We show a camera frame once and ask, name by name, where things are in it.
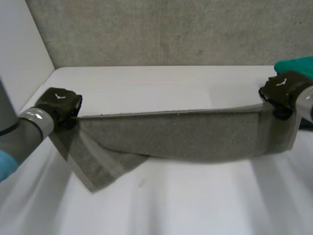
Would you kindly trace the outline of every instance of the gray towel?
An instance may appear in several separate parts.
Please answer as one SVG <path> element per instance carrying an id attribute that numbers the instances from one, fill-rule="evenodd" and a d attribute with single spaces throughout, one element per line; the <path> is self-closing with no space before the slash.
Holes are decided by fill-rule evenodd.
<path id="1" fill-rule="evenodd" d="M 78 119 L 50 138 L 83 184 L 96 191 L 149 156 L 201 163 L 236 161 L 292 148 L 300 124 L 276 119 L 268 103 L 224 110 L 119 114 Z"/>

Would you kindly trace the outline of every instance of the concrete wall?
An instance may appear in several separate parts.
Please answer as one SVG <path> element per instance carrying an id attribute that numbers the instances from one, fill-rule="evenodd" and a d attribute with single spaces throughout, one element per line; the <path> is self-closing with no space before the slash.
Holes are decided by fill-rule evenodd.
<path id="1" fill-rule="evenodd" d="M 26 0 L 56 68 L 273 65 L 313 54 L 311 0 Z"/>
<path id="2" fill-rule="evenodd" d="M 24 0 L 0 0 L 0 77 L 17 112 L 54 71 Z"/>

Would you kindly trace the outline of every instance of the white logo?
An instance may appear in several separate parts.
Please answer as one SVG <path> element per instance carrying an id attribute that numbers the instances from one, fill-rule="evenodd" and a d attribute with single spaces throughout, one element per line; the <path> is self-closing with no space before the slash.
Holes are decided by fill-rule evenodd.
<path id="1" fill-rule="evenodd" d="M 278 83 L 278 84 L 276 84 L 276 86 L 285 85 L 286 82 L 287 82 L 287 79 L 285 78 L 285 80 L 282 83 Z"/>
<path id="2" fill-rule="evenodd" d="M 57 94 L 55 94 L 55 97 L 57 97 L 58 99 L 65 99 L 65 96 L 58 96 Z"/>

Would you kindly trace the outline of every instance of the white wall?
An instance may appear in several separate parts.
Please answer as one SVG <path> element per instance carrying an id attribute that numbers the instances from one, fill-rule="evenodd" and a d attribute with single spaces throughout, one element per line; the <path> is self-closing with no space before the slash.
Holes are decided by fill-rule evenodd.
<path id="1" fill-rule="evenodd" d="M 0 0 L 0 77 L 17 112 L 54 71 L 24 0 Z"/>

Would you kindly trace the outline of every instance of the white tabletop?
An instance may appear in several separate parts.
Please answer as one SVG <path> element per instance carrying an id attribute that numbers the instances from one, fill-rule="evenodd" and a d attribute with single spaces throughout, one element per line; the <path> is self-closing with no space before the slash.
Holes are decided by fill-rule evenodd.
<path id="1" fill-rule="evenodd" d="M 63 68 L 26 108 L 49 87 L 82 94 L 80 116 L 250 105 L 273 75 L 272 66 Z M 47 139 L 0 185 L 0 234 L 311 234 L 312 143 L 299 132 L 291 152 L 225 164 L 150 158 L 91 194 Z"/>

